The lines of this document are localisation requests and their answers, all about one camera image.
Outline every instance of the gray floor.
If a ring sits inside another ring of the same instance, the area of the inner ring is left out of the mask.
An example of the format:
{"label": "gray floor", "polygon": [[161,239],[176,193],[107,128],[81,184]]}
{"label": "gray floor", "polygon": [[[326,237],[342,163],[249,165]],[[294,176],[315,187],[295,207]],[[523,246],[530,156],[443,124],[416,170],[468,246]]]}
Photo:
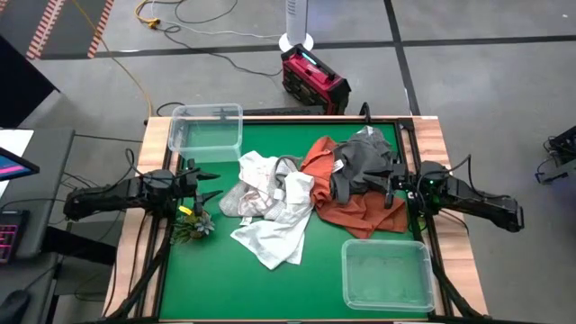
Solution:
{"label": "gray floor", "polygon": [[[183,13],[201,19],[232,1],[200,2],[189,1]],[[394,0],[393,4],[404,40],[576,34],[576,5],[571,0]],[[132,6],[126,1],[114,4],[104,35],[112,50],[178,47],[138,24]],[[170,19],[170,10],[159,7],[157,14]],[[245,0],[230,16],[194,27],[276,34],[284,30],[283,12],[280,0]],[[380,0],[310,0],[309,26],[319,41],[392,38]],[[196,47],[274,42],[188,31],[176,37]],[[347,113],[356,114],[363,101],[371,104],[373,113],[410,113],[393,49],[325,49],[315,54],[350,81],[353,92]],[[268,73],[280,66],[279,52],[229,56],[242,66]],[[514,195],[525,207],[526,229],[518,234],[467,219],[490,314],[506,320],[573,323],[575,185],[573,179],[564,179],[542,186],[534,172],[545,158],[542,142],[576,121],[575,44],[408,48],[406,56],[420,110],[440,116],[452,162],[472,153],[475,185]],[[174,100],[233,102],[245,109],[297,104],[284,93],[280,77],[241,73],[219,58],[188,55],[121,61],[138,76],[155,105]],[[145,102],[109,59],[34,64],[66,96],[42,107],[28,126],[70,125],[84,134],[141,138]],[[138,149],[130,143],[76,139],[67,170],[109,183],[127,167],[126,147]],[[465,172],[456,175],[464,177]],[[61,304],[58,323],[92,320],[101,309],[81,302]]]}

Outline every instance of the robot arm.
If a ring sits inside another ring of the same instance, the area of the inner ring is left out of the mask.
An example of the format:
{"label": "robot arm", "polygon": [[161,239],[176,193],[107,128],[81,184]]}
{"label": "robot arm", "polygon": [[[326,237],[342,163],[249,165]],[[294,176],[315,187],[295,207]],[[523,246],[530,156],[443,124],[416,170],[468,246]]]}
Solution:
{"label": "robot arm", "polygon": [[484,218],[510,232],[524,228],[524,213],[516,199],[477,191],[437,162],[422,162],[417,175],[409,174],[406,165],[399,163],[366,174],[365,180],[374,189],[385,192],[385,208],[392,206],[395,190],[404,190],[416,195],[421,207],[432,214],[446,208]]}
{"label": "robot arm", "polygon": [[98,212],[143,208],[147,211],[170,210],[175,199],[194,198],[194,213],[202,214],[203,205],[221,191],[197,194],[198,181],[219,177],[204,173],[189,160],[188,169],[174,176],[168,170],[155,170],[146,174],[121,180],[104,187],[76,189],[69,193],[64,204],[64,214],[78,221]]}

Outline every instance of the hazard stripe tape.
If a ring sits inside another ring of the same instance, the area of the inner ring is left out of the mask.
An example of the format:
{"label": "hazard stripe tape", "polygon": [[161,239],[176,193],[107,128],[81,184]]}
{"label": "hazard stripe tape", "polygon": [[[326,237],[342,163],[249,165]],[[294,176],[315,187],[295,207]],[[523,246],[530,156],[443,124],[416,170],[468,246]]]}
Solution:
{"label": "hazard stripe tape", "polygon": [[0,0],[0,13],[4,10],[6,4],[8,4],[8,0]]}
{"label": "hazard stripe tape", "polygon": [[42,54],[44,46],[54,28],[54,24],[58,19],[60,12],[62,11],[62,5],[65,0],[49,0],[44,8],[44,13],[38,22],[38,27],[36,27],[36,32],[32,36],[30,41],[30,46],[28,51],[26,51],[26,57],[28,59],[37,59]]}
{"label": "hazard stripe tape", "polygon": [[98,32],[94,32],[94,37],[92,38],[92,42],[90,43],[90,47],[88,48],[87,56],[90,59],[93,59],[96,52],[98,51],[98,45],[100,44],[100,41],[102,41],[104,28],[106,28],[106,23],[108,23],[108,18],[110,17],[110,11],[112,10],[113,4],[114,0],[106,0],[106,2],[104,3],[104,8],[102,14],[100,15],[100,21],[96,25],[96,30]]}

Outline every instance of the yellow cable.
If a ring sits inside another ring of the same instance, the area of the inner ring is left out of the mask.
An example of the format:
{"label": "yellow cable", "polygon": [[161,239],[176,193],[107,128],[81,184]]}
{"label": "yellow cable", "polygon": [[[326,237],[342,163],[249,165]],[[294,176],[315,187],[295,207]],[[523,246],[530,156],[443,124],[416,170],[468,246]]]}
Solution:
{"label": "yellow cable", "polygon": [[104,37],[102,37],[102,34],[96,29],[96,26],[94,25],[94,23],[90,20],[90,17],[88,16],[88,14],[86,14],[86,12],[84,11],[84,9],[82,9],[82,7],[80,6],[80,4],[78,4],[77,0],[72,0],[72,2],[74,3],[74,5],[76,6],[76,8],[78,8],[78,10],[80,11],[80,13],[84,16],[84,18],[86,19],[86,21],[90,24],[90,26],[92,27],[92,29],[94,30],[94,32],[96,33],[96,36],[98,36],[98,38],[100,38],[100,41],[102,42],[102,44],[104,45],[104,47],[106,48],[106,51],[108,52],[108,55],[110,56],[110,59],[112,59],[114,62],[116,62],[116,64],[118,64],[118,66],[120,68],[122,68],[124,70],[124,72],[126,72],[126,74],[128,75],[128,77],[130,77],[132,79],[132,81],[134,81],[134,83],[136,84],[136,86],[138,87],[138,89],[140,89],[140,91],[142,92],[142,94],[144,95],[144,98],[146,99],[146,101],[148,102],[148,117],[152,117],[152,100],[150,99],[149,94],[146,92],[146,90],[144,90],[144,88],[142,87],[142,85],[140,84],[140,82],[136,79],[136,77],[130,73],[130,71],[122,64],[120,63],[120,61],[118,59],[116,59],[112,52],[110,51],[110,49],[108,49],[108,45],[106,45],[106,42],[104,41]]}
{"label": "yellow cable", "polygon": [[136,8],[134,8],[134,15],[136,16],[136,18],[138,18],[139,21],[141,21],[142,23],[145,23],[149,28],[154,28],[154,27],[156,27],[156,25],[158,25],[160,23],[160,20],[158,18],[144,18],[140,15],[140,11],[142,11],[142,8],[144,7],[144,5],[147,5],[148,3],[149,3],[149,0],[142,0],[136,6]]}

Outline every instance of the monitor screen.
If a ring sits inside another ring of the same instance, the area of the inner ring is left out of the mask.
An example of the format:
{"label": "monitor screen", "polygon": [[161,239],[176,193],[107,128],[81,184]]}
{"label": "monitor screen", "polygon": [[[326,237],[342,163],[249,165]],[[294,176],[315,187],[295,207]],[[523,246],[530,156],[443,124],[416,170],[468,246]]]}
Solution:
{"label": "monitor screen", "polygon": [[40,168],[15,154],[0,148],[0,181],[36,174]]}

